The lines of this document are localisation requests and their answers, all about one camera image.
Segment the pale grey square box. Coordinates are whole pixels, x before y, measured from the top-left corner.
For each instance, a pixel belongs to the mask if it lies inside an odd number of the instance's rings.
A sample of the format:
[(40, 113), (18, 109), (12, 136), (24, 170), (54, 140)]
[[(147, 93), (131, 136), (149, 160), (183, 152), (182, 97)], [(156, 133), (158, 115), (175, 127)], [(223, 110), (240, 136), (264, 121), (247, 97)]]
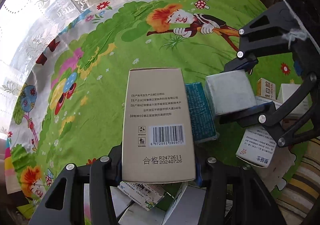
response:
[(257, 105), (251, 83), (244, 70), (206, 76), (204, 92), (214, 117)]

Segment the white green medicine box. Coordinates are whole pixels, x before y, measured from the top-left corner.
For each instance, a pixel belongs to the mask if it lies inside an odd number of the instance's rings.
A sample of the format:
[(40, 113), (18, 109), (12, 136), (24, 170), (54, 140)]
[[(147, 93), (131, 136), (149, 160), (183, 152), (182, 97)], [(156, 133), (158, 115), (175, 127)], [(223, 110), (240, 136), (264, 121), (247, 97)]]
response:
[(166, 194), (157, 184), (120, 182), (118, 189), (147, 211), (155, 207)]

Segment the beige barcode carton box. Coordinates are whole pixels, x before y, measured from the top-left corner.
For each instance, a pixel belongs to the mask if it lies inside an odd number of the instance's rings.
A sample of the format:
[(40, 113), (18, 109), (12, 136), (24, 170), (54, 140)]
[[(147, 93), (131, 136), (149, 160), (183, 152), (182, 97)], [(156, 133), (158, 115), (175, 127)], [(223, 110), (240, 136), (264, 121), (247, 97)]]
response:
[(164, 184), (196, 178), (194, 141), (181, 69), (130, 70), (121, 165), (125, 182)]

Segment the white orange dental box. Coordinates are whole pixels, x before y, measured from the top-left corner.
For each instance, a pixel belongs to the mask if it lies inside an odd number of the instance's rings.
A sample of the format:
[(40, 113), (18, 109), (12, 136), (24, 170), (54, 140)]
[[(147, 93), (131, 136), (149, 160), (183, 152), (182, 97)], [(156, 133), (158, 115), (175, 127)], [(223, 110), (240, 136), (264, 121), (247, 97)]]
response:
[(275, 100), (276, 85), (264, 78), (260, 78), (257, 82), (257, 96), (268, 98), (270, 100)]

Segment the white blue-text medicine box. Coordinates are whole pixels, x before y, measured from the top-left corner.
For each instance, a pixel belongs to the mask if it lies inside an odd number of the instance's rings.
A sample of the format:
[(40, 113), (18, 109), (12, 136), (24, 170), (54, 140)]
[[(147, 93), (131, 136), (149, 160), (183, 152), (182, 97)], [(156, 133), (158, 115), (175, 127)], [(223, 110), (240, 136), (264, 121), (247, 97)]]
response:
[(250, 126), (245, 130), (236, 157), (253, 166), (267, 168), (276, 146), (276, 142), (261, 125)]

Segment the white triangular-looking box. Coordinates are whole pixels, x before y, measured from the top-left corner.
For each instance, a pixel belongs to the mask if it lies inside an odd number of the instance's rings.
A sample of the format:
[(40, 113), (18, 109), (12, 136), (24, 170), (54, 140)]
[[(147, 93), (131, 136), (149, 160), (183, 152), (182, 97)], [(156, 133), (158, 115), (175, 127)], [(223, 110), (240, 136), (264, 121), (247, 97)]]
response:
[[(289, 100), (292, 103), (292, 100), (290, 99), (291, 96), (298, 90), (300, 87), (300, 84), (281, 84), (279, 89), (279, 94), (277, 97), (277, 100), (281, 103), (285, 103), (287, 100)], [(287, 119), (299, 119), (301, 118), (309, 109), (309, 101), (308, 98), (305, 97), (287, 116)]]

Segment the teal patterned box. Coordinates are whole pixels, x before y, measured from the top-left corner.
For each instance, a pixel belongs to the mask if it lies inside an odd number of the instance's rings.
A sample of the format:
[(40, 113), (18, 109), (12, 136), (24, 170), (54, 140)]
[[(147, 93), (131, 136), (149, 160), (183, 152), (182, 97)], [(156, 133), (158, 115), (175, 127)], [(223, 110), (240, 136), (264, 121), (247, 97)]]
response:
[(200, 82), (185, 85), (190, 113), (191, 129), (195, 144), (219, 138), (204, 89)]

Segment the striped rug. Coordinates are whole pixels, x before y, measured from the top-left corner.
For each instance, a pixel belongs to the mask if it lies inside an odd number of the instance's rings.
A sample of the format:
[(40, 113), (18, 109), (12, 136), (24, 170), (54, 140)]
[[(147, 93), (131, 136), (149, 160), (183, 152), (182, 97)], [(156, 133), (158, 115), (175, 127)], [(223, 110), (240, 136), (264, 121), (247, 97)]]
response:
[(283, 181), (276, 203), (287, 224), (301, 224), (319, 197), (319, 137), (305, 144)]

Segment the white lace curtain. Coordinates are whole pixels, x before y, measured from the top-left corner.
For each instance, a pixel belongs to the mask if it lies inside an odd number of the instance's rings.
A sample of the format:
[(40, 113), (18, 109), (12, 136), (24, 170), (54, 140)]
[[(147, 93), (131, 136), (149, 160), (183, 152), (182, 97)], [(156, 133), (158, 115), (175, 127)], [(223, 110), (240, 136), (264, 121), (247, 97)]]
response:
[[(66, 72), (80, 71), (87, 104), (102, 116), (124, 108), (124, 76), (142, 49), (117, 50), (90, 62), (81, 49), (86, 36), (129, 2), (161, 0), (6, 0), (1, 7), (1, 140), (13, 135), (13, 112), (28, 80), (43, 92)], [(179, 0), (195, 11), (194, 0)]]

